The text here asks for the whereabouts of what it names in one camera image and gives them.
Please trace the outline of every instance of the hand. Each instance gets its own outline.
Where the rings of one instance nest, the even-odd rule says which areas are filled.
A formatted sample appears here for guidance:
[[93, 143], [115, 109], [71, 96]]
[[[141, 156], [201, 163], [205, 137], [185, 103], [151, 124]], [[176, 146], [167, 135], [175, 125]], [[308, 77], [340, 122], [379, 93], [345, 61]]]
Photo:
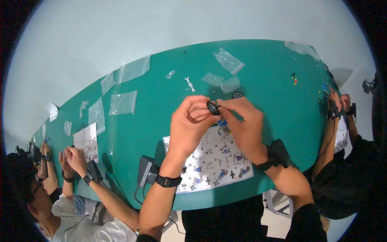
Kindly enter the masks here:
[[335, 101], [336, 106], [337, 106], [339, 112], [341, 112], [341, 103], [340, 103], [339, 95], [337, 94], [337, 92], [332, 91], [332, 92], [329, 94], [328, 101], [329, 101], [329, 100]]
[[348, 94], [341, 95], [340, 102], [346, 113], [351, 110], [351, 98]]
[[51, 149], [50, 149], [49, 145], [45, 141], [45, 156], [47, 156], [47, 153], [50, 153], [50, 152], [51, 152]]
[[45, 154], [45, 144], [46, 144], [46, 141], [44, 140], [43, 143], [42, 143], [42, 146], [40, 147], [40, 153], [41, 153], [42, 155]]
[[[226, 119], [235, 144], [256, 165], [267, 161], [267, 149], [262, 144], [263, 113], [256, 109], [245, 97], [223, 101], [217, 100], [218, 110]], [[244, 121], [230, 112], [236, 111]]]
[[185, 162], [208, 128], [220, 120], [219, 116], [213, 116], [208, 110], [206, 103], [209, 100], [205, 96], [188, 96], [172, 114], [167, 156]]
[[81, 177], [86, 175], [86, 158], [83, 150], [74, 147], [67, 147], [65, 149], [67, 163], [73, 168]]
[[74, 176], [74, 169], [71, 168], [69, 164], [67, 164], [67, 156], [66, 154], [63, 155], [63, 152], [59, 152], [59, 163], [62, 166], [62, 170], [65, 173], [66, 178], [72, 178]]

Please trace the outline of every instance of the teal table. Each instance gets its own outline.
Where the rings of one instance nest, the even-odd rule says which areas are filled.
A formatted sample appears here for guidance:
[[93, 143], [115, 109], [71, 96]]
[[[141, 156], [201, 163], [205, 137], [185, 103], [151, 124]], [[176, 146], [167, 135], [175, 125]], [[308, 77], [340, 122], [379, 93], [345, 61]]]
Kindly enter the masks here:
[[[165, 157], [163, 137], [170, 134], [171, 115], [183, 99], [192, 95], [184, 79], [189, 77], [196, 92], [211, 97], [230, 99], [218, 88], [203, 82], [201, 78], [211, 72], [224, 77], [232, 75], [222, 68], [213, 56], [222, 47], [245, 63], [237, 74], [241, 81], [238, 89], [265, 114], [263, 139], [266, 144], [281, 138], [294, 163], [305, 171], [312, 166], [319, 149], [322, 129], [319, 100], [322, 99], [323, 83], [332, 85], [324, 70], [324, 64], [309, 55], [301, 55], [284, 46], [282, 41], [230, 40], [203, 43], [168, 50], [152, 55], [150, 71], [143, 76], [115, 85], [102, 98], [106, 130], [98, 135], [98, 150], [102, 174], [110, 181], [111, 188], [135, 208], [137, 172], [142, 155], [154, 157], [161, 164]], [[165, 76], [171, 70], [171, 79]], [[297, 84], [291, 74], [295, 72]], [[72, 136], [63, 131], [64, 122], [72, 122], [72, 133], [88, 126], [88, 108], [101, 96], [101, 80], [89, 85], [59, 108], [58, 117], [46, 121], [46, 136], [52, 139], [54, 161], [59, 184], [63, 185], [58, 153], [72, 143]], [[110, 96], [138, 90], [135, 114], [108, 115]], [[89, 106], [79, 118], [82, 101]], [[37, 143], [43, 141], [41, 128], [34, 135]], [[176, 195], [174, 210], [200, 209], [243, 200], [274, 187], [262, 172], [254, 169], [253, 178], [211, 190]], [[81, 196], [99, 200], [96, 194], [81, 180], [75, 192]], [[142, 191], [137, 195], [142, 201]]]

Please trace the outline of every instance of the white shirt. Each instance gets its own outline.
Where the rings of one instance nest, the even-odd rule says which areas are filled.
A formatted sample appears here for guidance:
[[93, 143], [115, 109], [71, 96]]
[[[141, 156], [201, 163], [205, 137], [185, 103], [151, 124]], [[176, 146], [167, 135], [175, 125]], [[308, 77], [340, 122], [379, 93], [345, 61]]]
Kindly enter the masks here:
[[114, 219], [103, 226], [94, 224], [84, 216], [74, 215], [74, 203], [63, 194], [52, 205], [52, 213], [61, 219], [60, 226], [50, 241], [91, 242], [129, 241], [135, 242], [137, 235], [121, 220]]

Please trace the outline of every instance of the black wheel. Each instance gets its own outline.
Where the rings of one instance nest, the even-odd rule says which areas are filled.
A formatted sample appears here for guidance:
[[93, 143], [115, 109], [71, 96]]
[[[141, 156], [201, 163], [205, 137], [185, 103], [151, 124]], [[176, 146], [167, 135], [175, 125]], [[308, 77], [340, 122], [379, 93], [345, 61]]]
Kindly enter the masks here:
[[241, 92], [234, 92], [232, 95], [233, 99], [241, 98], [243, 97], [243, 94]]

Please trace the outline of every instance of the black cable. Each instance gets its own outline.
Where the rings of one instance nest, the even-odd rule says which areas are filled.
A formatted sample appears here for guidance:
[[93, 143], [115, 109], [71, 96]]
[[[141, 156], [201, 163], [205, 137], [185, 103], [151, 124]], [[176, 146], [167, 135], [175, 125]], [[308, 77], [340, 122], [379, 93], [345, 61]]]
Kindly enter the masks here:
[[139, 191], [140, 187], [137, 187], [136, 191], [134, 192], [134, 199], [136, 199], [136, 201], [142, 205], [142, 202], [140, 202], [138, 199], [137, 199], [137, 192]]
[[182, 233], [182, 232], [180, 232], [179, 226], [177, 226], [177, 223], [175, 221], [173, 221], [171, 218], [168, 218], [168, 219], [171, 220], [176, 225], [177, 232]]

